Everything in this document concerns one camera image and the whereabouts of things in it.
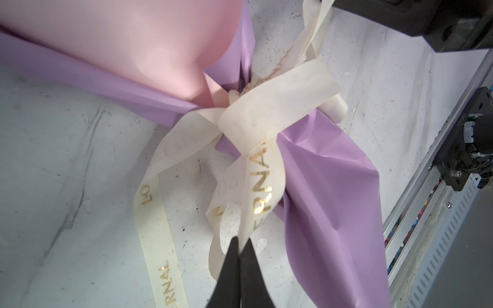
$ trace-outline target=white marble table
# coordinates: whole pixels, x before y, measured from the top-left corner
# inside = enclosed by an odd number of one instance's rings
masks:
[[[301,1],[249,0],[265,75],[301,32]],[[411,38],[335,10],[322,50],[350,111],[341,127],[381,176],[385,219],[485,51],[435,54]],[[0,307],[153,307],[131,201],[166,129],[81,91],[0,69]],[[190,307],[214,280],[205,218],[209,149],[161,175]],[[238,213],[224,226],[232,235]],[[276,307],[313,307],[287,261],[274,215],[253,236]]]

